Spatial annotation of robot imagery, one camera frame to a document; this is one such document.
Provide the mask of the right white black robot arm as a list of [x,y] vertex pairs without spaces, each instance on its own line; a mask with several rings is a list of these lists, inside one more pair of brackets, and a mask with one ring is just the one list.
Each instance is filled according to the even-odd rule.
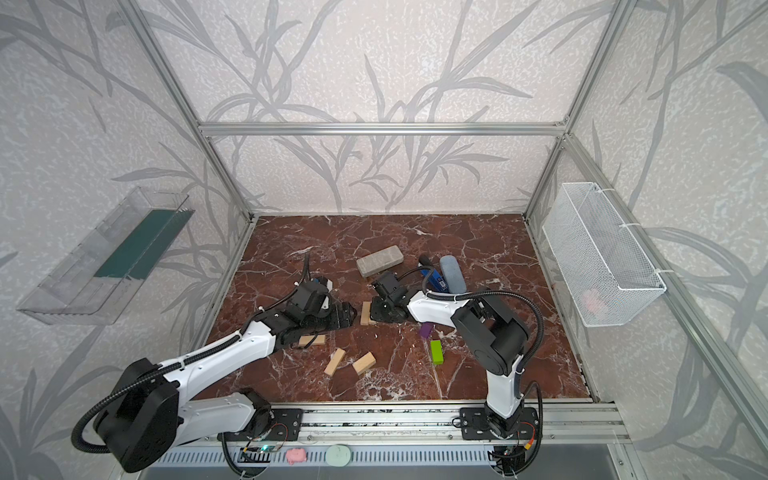
[[529,298],[511,291],[443,293],[407,286],[386,272],[372,282],[370,318],[376,322],[414,320],[454,328],[486,370],[486,412],[505,428],[522,413],[521,381],[544,339],[544,319]]

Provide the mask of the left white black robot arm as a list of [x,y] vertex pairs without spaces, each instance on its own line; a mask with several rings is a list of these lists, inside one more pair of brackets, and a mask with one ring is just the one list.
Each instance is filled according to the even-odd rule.
[[203,437],[260,436],[270,429],[273,415],[270,403],[254,390],[203,400],[198,394],[304,336],[350,327],[356,314],[350,303],[332,296],[328,279],[304,280],[240,329],[205,347],[158,364],[146,358],[130,364],[112,392],[76,422],[71,443],[80,452],[111,454],[125,472],[134,473],[169,449]]

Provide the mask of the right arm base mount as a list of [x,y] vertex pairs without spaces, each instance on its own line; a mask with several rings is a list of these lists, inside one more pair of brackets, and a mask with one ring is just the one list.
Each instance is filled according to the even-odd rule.
[[[502,440],[491,429],[484,407],[465,407],[459,410],[455,426],[461,430],[463,440]],[[539,415],[534,407],[524,407],[516,425],[505,441],[528,442],[535,437],[539,426]]]

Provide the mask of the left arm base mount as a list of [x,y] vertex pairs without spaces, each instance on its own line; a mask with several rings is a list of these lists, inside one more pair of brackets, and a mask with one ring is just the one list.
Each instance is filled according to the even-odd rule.
[[259,412],[239,432],[220,434],[227,441],[297,441],[304,411],[300,408],[277,408]]

